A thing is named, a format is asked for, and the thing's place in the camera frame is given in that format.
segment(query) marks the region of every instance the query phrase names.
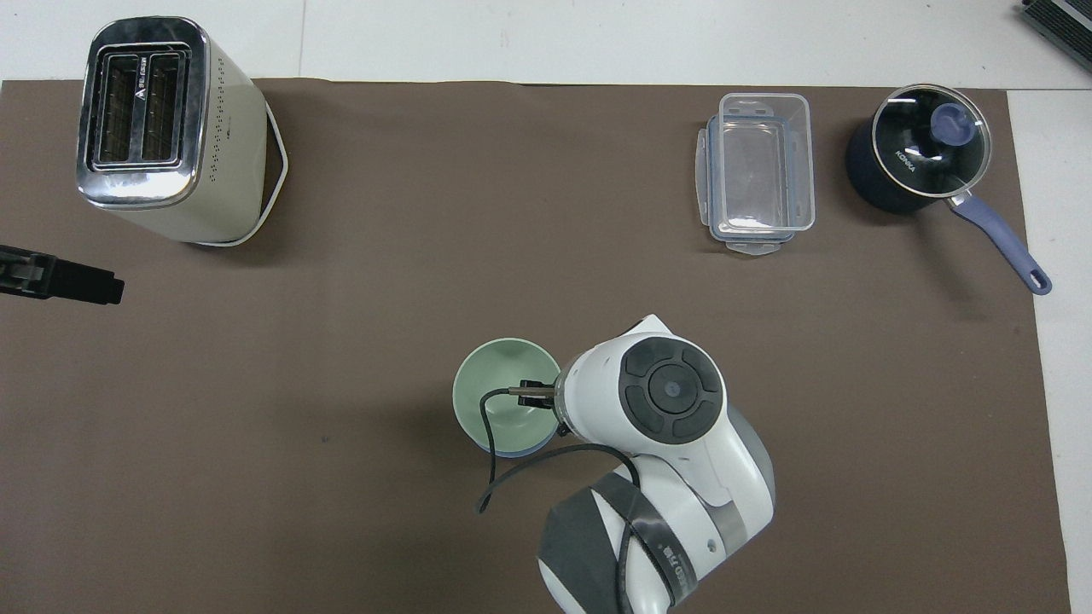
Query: toaster slot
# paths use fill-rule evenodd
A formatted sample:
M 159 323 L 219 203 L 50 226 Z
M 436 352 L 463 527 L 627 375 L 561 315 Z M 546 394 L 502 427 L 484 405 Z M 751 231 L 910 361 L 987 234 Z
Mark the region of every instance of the toaster slot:
M 144 135 L 141 160 L 170 162 L 177 156 L 176 143 L 181 133 L 180 54 L 156 54 L 147 69 L 147 101 L 144 108 Z
M 98 161 L 104 163 L 129 160 L 129 138 L 132 134 L 133 96 L 140 58 L 114 55 L 106 59 L 102 92 L 102 127 L 98 134 Z

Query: lid knob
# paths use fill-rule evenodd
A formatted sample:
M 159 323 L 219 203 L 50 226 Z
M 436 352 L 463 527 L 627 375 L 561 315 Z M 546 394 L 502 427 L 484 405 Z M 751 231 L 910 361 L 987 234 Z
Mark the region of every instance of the lid knob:
M 974 118 L 957 103 L 945 103 L 933 111 L 929 134 L 934 141 L 961 147 L 971 142 L 977 132 Z

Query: round button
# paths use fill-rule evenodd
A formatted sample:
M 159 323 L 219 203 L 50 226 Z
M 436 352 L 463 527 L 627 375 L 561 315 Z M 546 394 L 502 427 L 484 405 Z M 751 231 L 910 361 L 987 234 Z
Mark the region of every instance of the round button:
M 649 378 L 649 395 L 657 408 L 669 414 L 681 414 L 698 399 L 701 381 L 693 369 L 674 364 L 664 365 Z

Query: green bowl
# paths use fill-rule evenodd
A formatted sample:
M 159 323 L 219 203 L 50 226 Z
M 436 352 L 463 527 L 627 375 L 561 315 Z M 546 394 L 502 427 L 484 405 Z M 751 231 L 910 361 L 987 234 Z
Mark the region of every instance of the green bowl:
M 451 403 L 466 435 L 483 450 L 489 439 L 482 423 L 482 395 L 497 388 L 519 386 L 521 379 L 554 383 L 560 369 L 548 352 L 523 339 L 495 339 L 471 352 L 455 373 Z M 557 430 L 554 412 L 525 408 L 511 394 L 486 401 L 497 456 L 518 458 L 537 451 Z

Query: toaster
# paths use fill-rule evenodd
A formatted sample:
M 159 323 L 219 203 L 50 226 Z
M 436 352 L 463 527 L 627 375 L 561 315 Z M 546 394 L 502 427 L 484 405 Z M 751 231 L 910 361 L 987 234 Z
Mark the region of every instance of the toaster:
M 263 208 L 266 117 L 283 161 Z M 133 17 L 95 36 L 76 160 L 91 204 L 175 240 L 238 245 L 286 173 L 264 96 L 198 24 Z

